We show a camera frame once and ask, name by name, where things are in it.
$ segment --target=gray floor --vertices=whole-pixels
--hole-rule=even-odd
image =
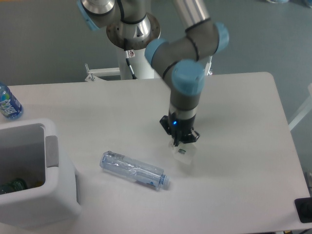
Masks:
[[[206,0],[215,21],[226,24],[230,45],[213,58],[214,74],[267,71],[273,74],[285,115],[290,118],[312,83],[312,10],[300,0]],[[171,1],[154,0],[152,12],[162,37],[184,35]],[[90,68],[116,67],[105,30],[91,32],[76,0],[0,3],[0,65],[9,85],[83,81]],[[312,113],[292,136],[304,170],[312,170]]]

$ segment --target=plastic water bottle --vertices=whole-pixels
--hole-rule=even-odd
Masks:
[[[23,179],[16,178],[10,183],[0,185],[0,195],[22,191],[27,189],[26,182]]]
[[[23,107],[11,93],[8,86],[0,82],[0,112],[8,119],[17,119],[23,114]]]
[[[167,188],[169,185],[170,178],[164,174],[163,169],[111,151],[103,154],[100,166],[119,175],[153,185],[156,188]]]

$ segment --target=white bin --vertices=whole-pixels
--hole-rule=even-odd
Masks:
[[[0,222],[33,227],[80,213],[77,172],[52,121],[0,125],[0,185],[15,178],[29,189],[0,195]]]

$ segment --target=blue bottle label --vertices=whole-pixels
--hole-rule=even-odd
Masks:
[[[20,102],[13,94],[6,93],[0,100],[0,112],[7,118],[15,117],[22,111]]]

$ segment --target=blue joint cap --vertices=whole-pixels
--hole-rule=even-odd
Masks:
[[[223,50],[225,47],[228,46],[229,40],[230,40],[230,35],[228,29],[224,26],[223,23],[217,22],[214,23],[216,28],[218,29],[219,32],[219,45],[215,53],[220,52]]]
[[[152,65],[152,60],[153,60],[153,56],[156,53],[156,50],[163,44],[166,43],[167,41],[163,38],[158,38],[155,39],[153,41],[151,41],[146,49],[145,49],[145,57],[147,59],[147,61],[149,62],[150,65]]]
[[[92,21],[92,19],[88,16],[86,11],[84,10],[80,0],[77,1],[77,6],[78,6],[79,11],[81,12],[84,20],[86,21],[87,25],[89,26],[90,30],[91,31],[99,30],[99,27],[96,26],[96,24]]]
[[[178,62],[172,71],[172,84],[182,94],[196,96],[204,88],[204,67],[193,60]]]

